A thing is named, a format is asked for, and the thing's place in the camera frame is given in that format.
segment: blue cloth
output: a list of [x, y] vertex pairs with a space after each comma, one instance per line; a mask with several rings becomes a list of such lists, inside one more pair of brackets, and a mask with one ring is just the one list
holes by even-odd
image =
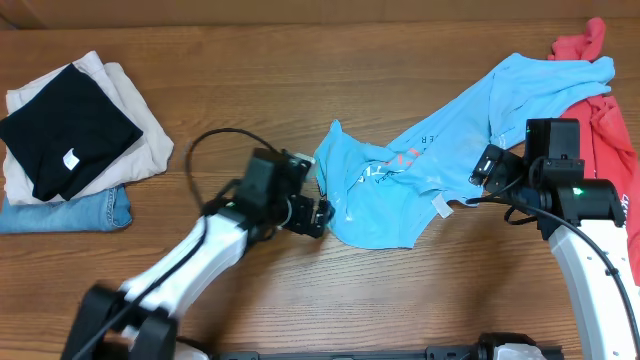
[[120, 185], [71, 201], [42, 205], [9, 205], [0, 213], [0, 234], [113, 231], [131, 223], [131, 203]]
[[437, 214], [438, 195], [464, 203], [482, 194], [469, 176], [487, 145], [522, 142], [527, 119], [558, 117], [610, 91], [614, 74], [608, 57], [590, 63], [513, 54], [386, 147], [361, 143], [334, 121], [314, 155], [320, 191], [335, 208], [329, 227], [356, 247], [413, 247]]

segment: white tag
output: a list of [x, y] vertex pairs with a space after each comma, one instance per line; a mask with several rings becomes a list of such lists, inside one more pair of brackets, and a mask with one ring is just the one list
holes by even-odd
[[442, 197], [442, 193], [438, 194], [435, 199], [431, 200], [431, 203], [436, 208], [436, 211], [443, 219], [447, 218], [449, 215], [453, 214], [453, 209], [447, 205], [447, 202], [444, 201]]
[[80, 159], [73, 155], [73, 148], [71, 148], [71, 150], [69, 150], [64, 155], [64, 157], [62, 157], [62, 161], [64, 162], [64, 166], [66, 166], [67, 169], [73, 170], [73, 168], [76, 167], [76, 165], [78, 165], [78, 163], [80, 162]]

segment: red cloth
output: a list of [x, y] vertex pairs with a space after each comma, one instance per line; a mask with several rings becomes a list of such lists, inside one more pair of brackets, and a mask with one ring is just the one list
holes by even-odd
[[[583, 35], [560, 36], [553, 43], [549, 60], [595, 60], [602, 50], [604, 21], [587, 22]], [[628, 249], [631, 271], [640, 284], [640, 174], [620, 107], [613, 96], [583, 100], [563, 115], [580, 121], [580, 157], [585, 161], [585, 177], [609, 179], [616, 187], [627, 214]]]

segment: black fabric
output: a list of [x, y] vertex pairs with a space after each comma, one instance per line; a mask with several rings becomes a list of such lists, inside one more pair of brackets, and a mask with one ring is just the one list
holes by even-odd
[[[142, 136], [98, 84], [69, 65], [31, 101], [0, 121], [11, 150], [42, 201], [84, 189]], [[72, 170], [63, 158], [73, 149]]]

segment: wooden table surface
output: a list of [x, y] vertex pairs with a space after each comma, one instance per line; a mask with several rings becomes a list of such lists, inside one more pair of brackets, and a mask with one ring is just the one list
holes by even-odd
[[[611, 84], [637, 148], [640, 20], [607, 24], [603, 53], [615, 60]], [[312, 154], [340, 119], [384, 145], [511, 53], [545, 58], [556, 36], [583, 29], [572, 20], [0, 32], [0, 92], [97, 50], [122, 64], [175, 142], [166, 174], [127, 187], [128, 229], [0, 237], [0, 359], [57, 359], [91, 285], [118, 286], [184, 238], [197, 209], [181, 157], [200, 133], [239, 127]], [[236, 135], [203, 144], [203, 191], [240, 176], [253, 145]], [[535, 226], [507, 226], [501, 206], [453, 207], [413, 250], [281, 233], [212, 284], [181, 332], [220, 350], [274, 353], [422, 349], [514, 331], [581, 358], [567, 287]]]

